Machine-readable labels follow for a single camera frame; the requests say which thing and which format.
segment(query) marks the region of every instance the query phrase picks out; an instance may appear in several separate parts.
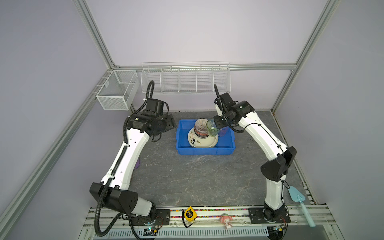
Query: light blue trowel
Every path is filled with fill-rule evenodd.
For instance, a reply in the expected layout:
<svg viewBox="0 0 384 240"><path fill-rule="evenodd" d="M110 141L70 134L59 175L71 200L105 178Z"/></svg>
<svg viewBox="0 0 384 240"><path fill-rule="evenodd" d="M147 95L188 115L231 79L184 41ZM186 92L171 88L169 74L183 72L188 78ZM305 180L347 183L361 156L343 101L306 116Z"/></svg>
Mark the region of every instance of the light blue trowel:
<svg viewBox="0 0 384 240"><path fill-rule="evenodd" d="M292 186L289 187L288 191L289 191L289 194L291 195L291 198L294 202L300 202L301 208L303 209L305 218L307 219L310 227L315 227L316 225L313 222L313 219L312 219L310 213L308 212L307 208L305 207L305 205L303 203L303 201L305 200L304 195L301 194L301 192L299 192L299 190L297 190L295 187L292 187Z"/></svg>

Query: trowel handle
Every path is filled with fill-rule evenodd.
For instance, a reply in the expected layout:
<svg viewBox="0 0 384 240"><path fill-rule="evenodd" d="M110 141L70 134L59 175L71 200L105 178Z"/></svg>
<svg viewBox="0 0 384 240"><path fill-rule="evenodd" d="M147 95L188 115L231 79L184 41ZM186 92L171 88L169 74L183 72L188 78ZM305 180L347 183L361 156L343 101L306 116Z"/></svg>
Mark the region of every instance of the trowel handle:
<svg viewBox="0 0 384 240"><path fill-rule="evenodd" d="M304 212L305 218L307 219L308 224L310 225L310 227L316 227L316 225L313 222L313 219L312 219L310 213L308 212L307 208L305 207L305 205L304 205L304 203L302 201L300 201L300 205L301 205L301 208L302 208L302 210Z"/></svg>

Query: pink figurine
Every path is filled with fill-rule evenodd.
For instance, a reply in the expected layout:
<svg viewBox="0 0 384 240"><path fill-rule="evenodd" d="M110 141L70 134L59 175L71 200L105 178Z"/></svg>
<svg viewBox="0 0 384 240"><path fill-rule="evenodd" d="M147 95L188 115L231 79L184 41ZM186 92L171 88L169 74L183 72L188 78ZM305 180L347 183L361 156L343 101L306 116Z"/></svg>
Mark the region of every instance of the pink figurine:
<svg viewBox="0 0 384 240"><path fill-rule="evenodd" d="M225 224L225 229L230 229L232 227L232 225L230 223L232 220L233 220L233 218L229 215L223 215L220 218L220 222Z"/></svg>

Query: white plate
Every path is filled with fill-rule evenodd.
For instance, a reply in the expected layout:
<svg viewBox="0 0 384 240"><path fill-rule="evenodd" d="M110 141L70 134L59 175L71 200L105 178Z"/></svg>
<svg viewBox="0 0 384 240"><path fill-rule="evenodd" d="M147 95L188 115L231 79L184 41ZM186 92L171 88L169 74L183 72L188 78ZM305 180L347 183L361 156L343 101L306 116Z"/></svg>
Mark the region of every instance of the white plate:
<svg viewBox="0 0 384 240"><path fill-rule="evenodd" d="M188 142L192 147L214 147L218 142L218 136L200 138L195 134L194 128L188 133Z"/></svg>

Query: wire basket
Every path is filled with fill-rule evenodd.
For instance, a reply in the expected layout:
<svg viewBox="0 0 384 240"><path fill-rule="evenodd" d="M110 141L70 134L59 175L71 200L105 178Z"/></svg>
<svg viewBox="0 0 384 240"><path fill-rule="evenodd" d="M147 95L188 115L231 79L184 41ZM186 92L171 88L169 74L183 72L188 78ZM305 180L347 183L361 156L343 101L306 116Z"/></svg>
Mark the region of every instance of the wire basket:
<svg viewBox="0 0 384 240"><path fill-rule="evenodd" d="M231 91L229 63L143 63L141 90L146 92L150 81L154 93L214 93Z"/></svg>
<svg viewBox="0 0 384 240"><path fill-rule="evenodd" d="M96 97L105 110L129 110L139 85L136 71L113 70Z"/></svg>

